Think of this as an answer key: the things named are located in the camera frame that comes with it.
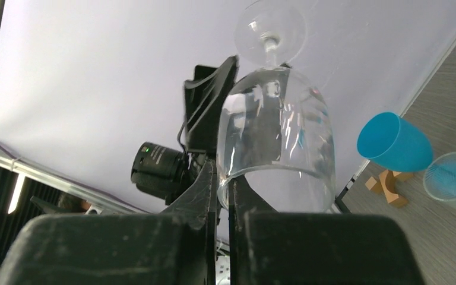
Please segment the white wall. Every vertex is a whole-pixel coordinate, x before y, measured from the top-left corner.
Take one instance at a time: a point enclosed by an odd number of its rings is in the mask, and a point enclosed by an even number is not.
[[[182,82],[236,54],[252,0],[7,1],[0,35],[0,143],[150,211],[130,183],[144,141],[178,148]],[[291,63],[322,91],[334,128],[337,189],[363,160],[364,123],[399,112],[456,37],[456,0],[296,3],[309,36]],[[239,75],[256,66],[243,59]]]

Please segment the wooden stand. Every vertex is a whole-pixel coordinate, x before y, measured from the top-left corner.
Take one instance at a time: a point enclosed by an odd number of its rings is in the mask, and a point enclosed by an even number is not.
[[[396,192],[396,180],[406,181],[413,177],[413,173],[393,172],[385,170],[378,176],[380,180],[375,177],[370,177],[366,181],[366,187],[373,193],[384,193],[387,203],[393,207],[401,208],[408,204],[408,200]]]

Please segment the upside-down wine glass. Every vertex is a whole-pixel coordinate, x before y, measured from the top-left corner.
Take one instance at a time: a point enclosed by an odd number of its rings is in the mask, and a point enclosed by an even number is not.
[[[240,175],[277,211],[323,212],[333,204],[326,104],[304,75],[278,66],[293,59],[305,39],[305,19],[288,1],[255,2],[239,19],[239,53],[266,66],[238,81],[221,111],[217,195],[225,209],[227,185]]]

